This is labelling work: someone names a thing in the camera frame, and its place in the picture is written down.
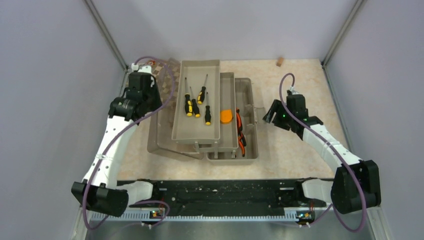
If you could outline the orange tape measure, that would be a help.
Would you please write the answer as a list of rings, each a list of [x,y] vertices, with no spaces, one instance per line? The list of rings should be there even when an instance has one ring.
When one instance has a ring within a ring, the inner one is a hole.
[[[224,109],[220,111],[220,123],[221,124],[230,124],[233,120],[233,112],[231,109]]]

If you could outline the large orange combination pliers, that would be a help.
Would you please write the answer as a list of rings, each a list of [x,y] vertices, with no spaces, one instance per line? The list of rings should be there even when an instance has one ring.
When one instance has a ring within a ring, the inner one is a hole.
[[[240,133],[243,131],[243,124],[240,116],[240,109],[236,108],[236,126],[237,126],[237,132]]]

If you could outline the black yellow small screwdriver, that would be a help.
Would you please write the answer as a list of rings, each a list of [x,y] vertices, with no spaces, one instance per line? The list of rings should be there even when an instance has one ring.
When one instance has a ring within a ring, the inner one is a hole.
[[[197,104],[198,105],[202,105],[203,102],[205,101],[205,98],[206,98],[206,89],[207,89],[206,88],[206,85],[207,85],[208,77],[209,77],[209,75],[206,74],[204,83],[203,83],[203,85],[201,87],[201,90],[200,90],[198,96],[197,96]]]

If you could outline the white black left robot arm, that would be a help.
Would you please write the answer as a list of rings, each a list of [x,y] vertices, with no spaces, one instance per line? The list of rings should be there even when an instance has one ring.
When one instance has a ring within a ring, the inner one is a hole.
[[[127,145],[138,127],[136,121],[147,113],[156,113],[161,106],[157,80],[151,71],[131,72],[123,96],[109,105],[105,133],[89,171],[71,187],[72,195],[87,210],[119,217],[139,200],[149,207],[160,202],[161,194],[151,183],[118,186],[117,176]]]

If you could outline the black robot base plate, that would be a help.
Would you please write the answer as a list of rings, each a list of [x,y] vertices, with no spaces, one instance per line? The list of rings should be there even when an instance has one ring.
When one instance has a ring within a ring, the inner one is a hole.
[[[170,206],[170,217],[283,216],[288,208],[328,204],[308,199],[298,179],[151,180],[152,200]]]

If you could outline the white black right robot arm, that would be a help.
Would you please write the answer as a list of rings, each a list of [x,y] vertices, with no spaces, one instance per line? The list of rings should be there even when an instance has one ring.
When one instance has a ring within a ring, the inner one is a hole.
[[[297,181],[293,200],[307,206],[313,199],[333,204],[348,214],[381,204],[380,174],[373,160],[362,160],[336,140],[317,116],[310,116],[302,94],[275,99],[262,118],[266,123],[292,131],[309,144],[334,172],[333,180],[303,178]]]

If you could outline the translucent beige tool box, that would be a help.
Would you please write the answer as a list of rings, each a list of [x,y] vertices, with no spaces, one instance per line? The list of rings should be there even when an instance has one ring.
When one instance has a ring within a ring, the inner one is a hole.
[[[164,68],[172,77],[172,95],[176,80],[168,66]],[[206,74],[212,115],[210,126],[205,124],[203,116],[188,117],[182,110],[186,92],[183,78],[188,77],[188,84],[198,89]],[[239,108],[246,140],[245,157],[242,157],[238,141],[236,108]],[[229,124],[221,124],[220,112],[226,109],[232,110],[233,120]],[[257,123],[253,86],[249,78],[236,78],[233,72],[221,72],[219,60],[184,60],[180,62],[175,109],[166,105],[151,117],[147,150],[176,160],[194,158],[220,165],[250,164],[259,157]]]

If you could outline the small orange needle-nose pliers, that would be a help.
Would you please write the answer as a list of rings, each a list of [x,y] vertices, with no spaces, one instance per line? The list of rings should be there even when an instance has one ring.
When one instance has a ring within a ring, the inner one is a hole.
[[[241,150],[242,157],[245,157],[247,142],[246,142],[245,136],[242,132],[240,132],[238,134],[238,144],[239,144],[239,147],[240,147],[240,150]]]

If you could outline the black yellow large screwdriver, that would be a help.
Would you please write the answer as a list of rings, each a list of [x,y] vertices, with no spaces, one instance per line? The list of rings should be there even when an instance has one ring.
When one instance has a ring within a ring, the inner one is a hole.
[[[193,106],[192,106],[192,102],[190,99],[190,94],[189,94],[189,85],[188,85],[188,80],[185,77],[184,78],[184,84],[185,84],[185,100],[184,100],[184,111],[187,117],[191,117],[193,115]]]

